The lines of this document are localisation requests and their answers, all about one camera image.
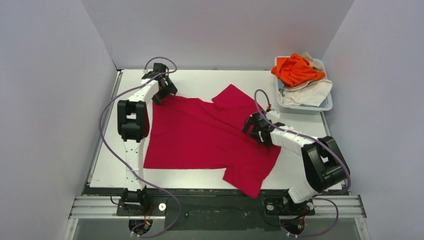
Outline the red t-shirt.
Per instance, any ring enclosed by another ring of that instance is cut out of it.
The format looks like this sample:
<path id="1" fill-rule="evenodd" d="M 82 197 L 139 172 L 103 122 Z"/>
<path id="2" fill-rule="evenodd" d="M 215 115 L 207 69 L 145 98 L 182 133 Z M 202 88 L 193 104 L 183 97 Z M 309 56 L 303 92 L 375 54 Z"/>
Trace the red t-shirt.
<path id="1" fill-rule="evenodd" d="M 169 96 L 152 106 L 146 169 L 224 169 L 223 180 L 259 196 L 281 148 L 266 147 L 242 132 L 257 112 L 254 100 L 234 85 L 211 102 Z"/>

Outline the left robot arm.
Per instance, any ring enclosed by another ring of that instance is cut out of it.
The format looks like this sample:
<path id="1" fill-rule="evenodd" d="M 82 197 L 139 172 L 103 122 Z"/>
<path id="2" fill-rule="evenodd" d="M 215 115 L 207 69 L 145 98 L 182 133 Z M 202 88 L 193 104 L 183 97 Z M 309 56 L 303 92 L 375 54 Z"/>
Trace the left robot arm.
<path id="1" fill-rule="evenodd" d="M 161 100 L 177 93 L 177 88 L 169 78 L 169 68 L 159 62 L 152 70 L 145 70 L 141 78 L 142 88 L 130 97 L 116 104 L 117 130 L 123 140 L 125 169 L 125 187 L 119 202 L 126 210 L 136 215 L 150 211 L 152 205 L 147 195 L 147 185 L 139 180 L 143 178 L 143 146 L 150 132 L 148 104 L 161 104 Z"/>

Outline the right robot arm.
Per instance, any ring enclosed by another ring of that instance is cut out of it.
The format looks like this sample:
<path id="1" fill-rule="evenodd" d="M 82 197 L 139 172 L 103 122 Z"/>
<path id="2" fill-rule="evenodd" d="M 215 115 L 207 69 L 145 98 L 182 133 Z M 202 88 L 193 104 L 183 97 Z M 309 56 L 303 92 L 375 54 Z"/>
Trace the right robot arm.
<path id="1" fill-rule="evenodd" d="M 279 116 L 273 109 L 253 113 L 245 119 L 242 132 L 267 148 L 281 147 L 302 158 L 305 177 L 282 201 L 284 211 L 294 215 L 303 202 L 349 179 L 350 171 L 334 138 L 300 133 L 279 122 Z"/>

